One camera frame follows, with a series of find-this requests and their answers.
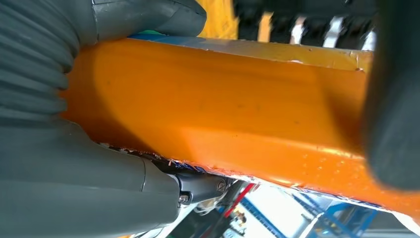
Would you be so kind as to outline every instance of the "orange paint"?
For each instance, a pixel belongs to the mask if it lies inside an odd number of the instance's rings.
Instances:
[[[283,50],[293,47],[303,48]],[[318,61],[335,59],[323,59],[330,49],[316,51]],[[420,218],[420,194],[381,189],[365,167],[366,73],[306,64],[129,39],[100,44],[77,59],[64,116],[98,142]]]

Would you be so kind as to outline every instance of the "blue metal frame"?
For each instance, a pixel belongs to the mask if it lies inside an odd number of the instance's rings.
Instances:
[[[276,238],[287,238],[273,223],[271,223],[258,208],[256,208],[250,200],[244,197],[241,202],[244,206],[261,224],[267,228]]]
[[[348,203],[339,203],[337,205],[329,207],[326,211],[324,211],[311,197],[306,194],[301,194],[307,201],[310,202],[311,205],[305,203],[303,200],[298,198],[295,195],[292,195],[293,198],[302,205],[308,212],[312,215],[317,216],[320,213],[323,213],[321,217],[319,217],[319,222],[322,226],[330,233],[336,235],[337,237],[341,236],[348,236],[350,238],[359,238],[365,230],[369,227],[372,220],[378,213],[377,210],[373,210],[366,207],[361,207],[353,204]],[[343,224],[340,222],[334,214],[338,211],[343,211],[350,207],[355,207],[355,211],[351,214],[350,219]],[[337,233],[335,229],[333,229],[329,223],[333,223],[341,230],[341,233]],[[317,237],[316,232],[310,233],[311,238]]]

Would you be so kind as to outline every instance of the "bolt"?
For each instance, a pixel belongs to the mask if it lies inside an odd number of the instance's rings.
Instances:
[[[179,203],[186,203],[190,200],[190,197],[188,195],[181,195],[179,196],[178,202]]]
[[[226,183],[224,180],[217,184],[217,191],[224,192],[226,190]]]

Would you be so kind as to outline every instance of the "metal fitting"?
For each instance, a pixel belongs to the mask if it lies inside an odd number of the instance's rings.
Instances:
[[[224,180],[217,184],[217,191],[224,192],[226,190],[226,182]]]
[[[181,195],[179,196],[178,202],[179,203],[186,203],[190,200],[190,197],[188,195]]]

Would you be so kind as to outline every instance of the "blue steel structure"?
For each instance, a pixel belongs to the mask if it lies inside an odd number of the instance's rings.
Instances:
[[[318,214],[322,214],[318,223],[323,227],[321,232],[324,237],[350,237],[359,238],[365,230],[368,228],[378,211],[361,207],[348,203],[339,203],[337,205],[329,207],[327,210],[323,210],[311,197],[306,194],[301,194],[310,205],[304,202],[299,197],[292,195],[293,198],[304,207],[314,217]],[[345,221],[340,221],[334,214],[338,211],[344,211],[346,209],[352,209],[349,216]],[[316,238],[318,234],[312,230],[308,238]]]
[[[273,223],[271,223],[258,208],[252,204],[246,197],[241,202],[244,206],[267,230],[269,230],[276,238],[287,238]]]

